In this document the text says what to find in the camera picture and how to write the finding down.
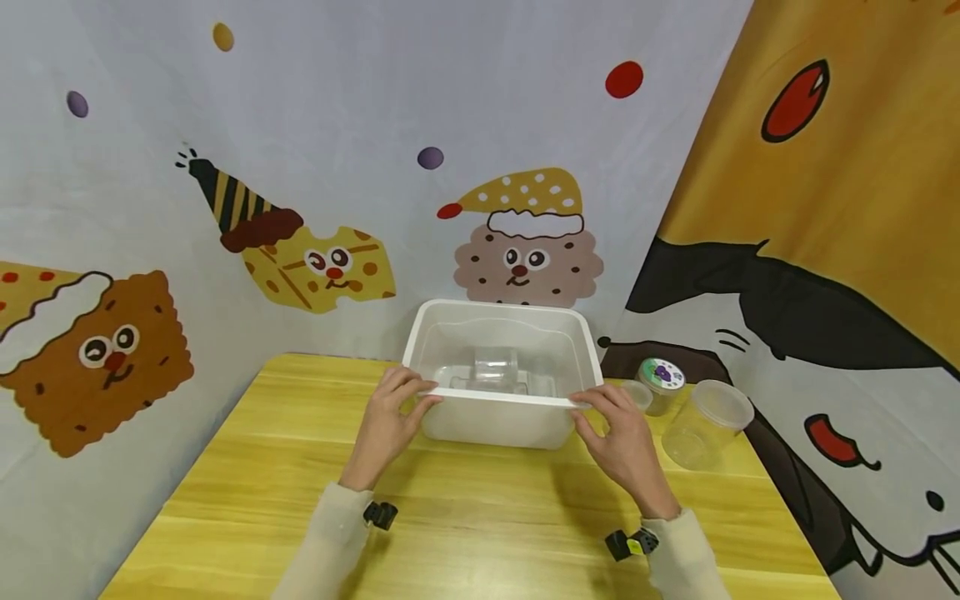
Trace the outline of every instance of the sweater cuff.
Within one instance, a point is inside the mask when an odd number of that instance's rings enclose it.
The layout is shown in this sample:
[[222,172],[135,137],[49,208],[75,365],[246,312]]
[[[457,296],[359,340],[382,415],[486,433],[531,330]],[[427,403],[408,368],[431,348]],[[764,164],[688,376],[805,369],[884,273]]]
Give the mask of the sweater cuff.
[[347,543],[366,529],[363,514],[371,502],[373,492],[355,492],[335,483],[328,484],[310,517],[308,535]]
[[683,509],[680,516],[673,520],[643,519],[640,525],[660,541],[660,545],[648,557],[651,563],[672,564],[683,569],[704,560],[714,560],[707,536],[697,516],[689,509]]

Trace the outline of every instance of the wooden table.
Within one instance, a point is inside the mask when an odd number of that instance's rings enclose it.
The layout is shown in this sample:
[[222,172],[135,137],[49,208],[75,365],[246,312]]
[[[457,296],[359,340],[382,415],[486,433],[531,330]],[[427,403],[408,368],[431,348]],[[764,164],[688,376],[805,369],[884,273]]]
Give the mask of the wooden table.
[[[269,597],[387,365],[302,354],[267,364],[102,597]],[[669,419],[651,419],[658,437]],[[733,598],[839,598],[746,439],[717,472],[660,459]],[[638,515],[576,436],[557,451],[419,436],[376,498],[400,513],[389,533],[372,530],[343,598],[659,598],[644,559],[607,553],[603,538],[633,531]]]

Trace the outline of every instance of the jar with purple label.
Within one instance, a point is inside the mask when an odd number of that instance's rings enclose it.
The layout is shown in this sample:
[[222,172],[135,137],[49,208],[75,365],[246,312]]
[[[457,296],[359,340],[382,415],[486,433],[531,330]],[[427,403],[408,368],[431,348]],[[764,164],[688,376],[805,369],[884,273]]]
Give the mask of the jar with purple label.
[[686,383],[686,375],[677,365],[662,358],[648,358],[640,363],[636,380],[645,385],[654,395],[654,401],[646,410],[651,417],[659,417],[670,409],[670,403]]

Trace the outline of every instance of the wrist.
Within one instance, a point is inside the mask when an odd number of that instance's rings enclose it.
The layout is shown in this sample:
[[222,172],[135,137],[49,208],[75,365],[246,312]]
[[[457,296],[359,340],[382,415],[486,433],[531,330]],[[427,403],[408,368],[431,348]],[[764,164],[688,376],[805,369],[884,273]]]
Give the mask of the wrist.
[[643,486],[642,490],[631,492],[631,496],[643,518],[669,521],[680,516],[682,510],[680,501],[670,490],[670,486],[665,479],[654,485]]
[[361,465],[351,458],[340,474],[337,485],[355,492],[372,492],[376,482],[380,480],[381,472],[380,468]]

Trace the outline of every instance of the white hat trim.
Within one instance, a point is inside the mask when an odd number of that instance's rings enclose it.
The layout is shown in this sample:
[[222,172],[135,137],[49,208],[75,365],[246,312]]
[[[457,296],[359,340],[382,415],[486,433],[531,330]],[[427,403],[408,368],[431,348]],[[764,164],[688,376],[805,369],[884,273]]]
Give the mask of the white hat trim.
[[47,344],[72,329],[77,319],[93,312],[112,282],[109,275],[87,273],[57,288],[52,298],[34,304],[30,316],[11,325],[0,338],[0,374],[15,371],[20,363],[37,356]]
[[580,215],[559,215],[552,212],[535,215],[530,210],[519,213],[515,210],[502,210],[490,215],[487,227],[507,237],[564,237],[583,231],[584,218]]

